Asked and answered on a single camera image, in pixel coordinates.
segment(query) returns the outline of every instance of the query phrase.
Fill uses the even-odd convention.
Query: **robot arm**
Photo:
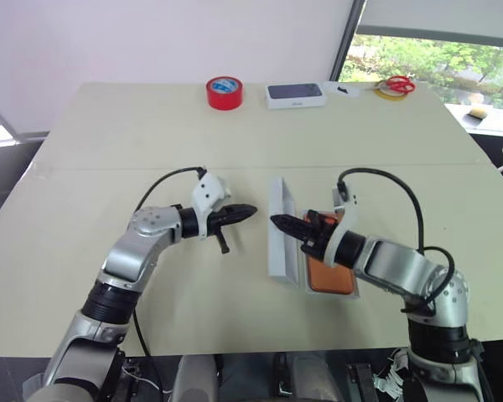
[[[117,346],[127,334],[132,312],[160,254],[181,239],[209,235],[217,237],[222,253],[229,252],[221,227],[257,211],[247,204],[219,209],[228,195],[221,179],[205,173],[194,189],[192,208],[147,207],[134,213],[50,360],[43,388],[29,402],[107,400],[116,388],[124,359]]]
[[[435,384],[465,386],[483,401],[473,344],[466,331],[469,289],[464,277],[453,265],[443,267],[418,250],[350,231],[355,222],[355,198],[347,196],[345,185],[343,188],[345,194],[334,190],[334,203],[341,198],[345,201],[339,224],[315,211],[308,211],[309,222],[290,215],[273,215],[271,221],[301,240],[305,254],[328,265],[344,265],[363,281],[402,297],[411,344],[409,365],[424,389]]]

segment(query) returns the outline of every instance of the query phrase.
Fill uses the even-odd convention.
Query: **white wall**
[[[47,131],[86,81],[325,80],[351,0],[0,0],[0,113]]]
[[[503,0],[367,0],[360,24],[503,39]]]

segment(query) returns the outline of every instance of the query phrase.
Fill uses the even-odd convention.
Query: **black cable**
[[[153,192],[153,190],[164,180],[167,178],[171,178],[175,174],[179,173],[185,173],[185,172],[197,172],[199,178],[202,178],[207,171],[203,167],[185,167],[183,169],[177,169],[173,170],[170,173],[164,174],[161,178],[159,178],[156,182],[154,182],[151,187],[149,187],[148,191],[145,192],[145,194],[142,196],[140,199],[140,202],[137,203],[136,208],[134,209],[134,212],[137,212],[145,203],[145,201],[148,199],[149,195]],[[137,314],[136,314],[136,309],[132,312],[132,320],[134,321],[134,328],[136,328],[136,333],[137,337],[140,341],[140,344],[142,345],[142,350],[143,353],[145,354],[146,358],[148,358],[149,362],[153,366],[153,371],[155,373],[155,379],[157,380],[158,387],[160,388],[159,396],[160,396],[160,402],[163,402],[163,381],[162,381],[162,376],[160,375],[160,372],[157,369],[157,364],[154,361],[153,356],[149,352],[148,345],[145,343],[145,339],[143,339],[142,335],[142,330],[140,329],[140,324],[137,320]]]
[[[445,277],[443,281],[439,284],[439,286],[434,289],[433,291],[430,292],[430,295],[425,297],[423,300],[421,300],[417,305],[413,307],[406,307],[401,310],[401,312],[405,313],[410,313],[410,312],[417,312],[423,309],[425,306],[428,306],[431,302],[433,302],[436,297],[439,296],[439,294],[445,289],[445,287],[449,284],[449,281],[451,278],[453,278],[454,275],[454,260],[453,256],[451,253],[449,253],[446,249],[443,249],[442,247],[437,247],[436,245],[430,245],[428,247],[424,247],[423,250],[436,250],[445,255],[445,258],[447,258],[447,262],[449,263],[449,267],[447,268],[447,274],[445,274]]]
[[[143,353],[145,354],[145,357],[148,358],[149,362],[153,366],[155,380],[158,383],[157,384],[158,385],[158,395],[160,398],[160,402],[163,402],[164,401],[164,393],[163,393],[162,375],[160,375],[160,372],[158,371],[158,368],[157,368],[157,364],[155,363],[153,356],[149,352],[148,345],[145,343],[145,339],[143,339],[142,330],[140,329],[140,323],[137,320],[136,309],[134,309],[134,311],[132,312],[132,320],[134,321],[134,327],[136,328],[137,338],[140,340],[140,344],[142,345]]]
[[[143,206],[143,203],[145,203],[145,200],[148,199],[149,195],[151,195],[151,193],[153,192],[153,190],[161,183],[163,182],[165,179],[167,178],[171,178],[172,176],[174,176],[175,174],[179,174],[179,173],[184,173],[184,172],[197,172],[198,175],[200,176],[200,178],[202,178],[205,173],[207,173],[207,171],[201,167],[201,166],[197,166],[197,167],[185,167],[183,169],[177,169],[177,170],[173,170],[172,172],[168,173],[168,174],[164,174],[159,180],[157,180],[156,182],[154,182],[151,187],[149,188],[148,191],[145,192],[145,194],[143,195],[142,199],[140,199],[140,202],[137,203],[137,206],[136,208],[134,209],[134,212],[138,211],[142,206]]]
[[[348,176],[349,174],[352,173],[370,173],[370,174],[375,174],[378,176],[382,176],[384,178],[389,178],[406,192],[410,200],[412,201],[413,207],[416,210],[416,217],[417,217],[417,252],[419,254],[424,254],[424,241],[423,241],[423,236],[424,236],[424,228],[423,228],[423,212],[421,211],[421,206],[419,205],[419,201],[417,200],[416,194],[412,191],[412,189],[404,183],[400,178],[395,176],[394,174],[391,174],[389,172],[386,172],[385,170],[380,170],[380,169],[374,169],[372,167],[354,167],[352,169],[345,170],[339,175],[339,178],[337,179],[337,189],[340,191],[342,194],[343,191],[346,192],[345,189],[345,183],[343,182],[343,178]]]
[[[433,302],[436,297],[439,296],[439,294],[445,289],[445,287],[449,284],[449,281],[451,278],[453,278],[454,275],[454,259],[453,256],[444,248],[442,247],[437,247],[437,246],[428,246],[425,247],[424,245],[424,226],[423,226],[423,212],[421,210],[421,205],[419,204],[419,201],[417,200],[416,194],[412,191],[412,189],[404,183],[400,178],[395,176],[392,173],[386,172],[385,170],[380,170],[380,169],[374,169],[372,167],[354,167],[352,169],[345,170],[342,172],[338,179],[337,179],[337,189],[339,190],[341,197],[346,201],[348,199],[349,194],[347,193],[346,185],[345,182],[343,182],[343,178],[348,176],[349,174],[352,173],[370,173],[370,174],[375,174],[378,176],[382,176],[384,178],[389,178],[396,184],[402,187],[402,189],[406,192],[410,200],[412,201],[413,207],[416,211],[416,217],[417,217],[417,252],[421,255],[425,254],[425,250],[436,250],[441,252],[443,255],[445,255],[445,258],[447,258],[447,261],[449,263],[449,267],[447,270],[447,274],[445,275],[443,281],[439,284],[439,286],[434,289],[428,295],[425,297],[423,300],[421,300],[417,305],[413,307],[406,307],[401,310],[401,312],[405,313],[411,313],[411,312],[420,312],[425,306],[428,306],[431,302]]]
[[[483,398],[485,399],[485,402],[495,402],[494,394],[492,393],[492,388],[490,387],[490,382],[486,377],[486,373],[483,370],[483,365],[480,363],[480,361],[477,361],[477,368],[478,368],[477,371],[479,373],[479,382],[481,385],[481,390],[483,392]]]

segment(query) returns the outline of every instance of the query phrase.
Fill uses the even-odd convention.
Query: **orange phone case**
[[[335,222],[338,221],[336,214],[329,213],[325,215]],[[307,257],[307,263],[308,284],[314,291],[341,295],[354,293],[354,273],[346,266],[336,265],[331,268],[311,257]]]

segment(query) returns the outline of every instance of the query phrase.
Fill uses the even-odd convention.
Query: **white table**
[[[221,112],[201,85],[83,86],[0,212],[0,355],[52,354],[143,192],[168,170],[198,164],[259,211],[227,228],[229,255],[214,239],[163,254],[138,304],[154,354],[406,345],[397,296],[360,281],[361,298],[341,301],[267,276],[270,178],[286,179],[299,209],[331,209],[337,175],[353,166],[409,183],[426,243],[449,249],[470,283],[469,334],[503,338],[503,179],[430,90],[420,85],[399,102],[363,90],[286,111],[268,111],[262,93],[248,85],[244,104]],[[195,180],[168,180],[148,204],[188,204]],[[399,188],[349,180],[358,231],[415,245]],[[141,353],[133,330],[124,348]]]

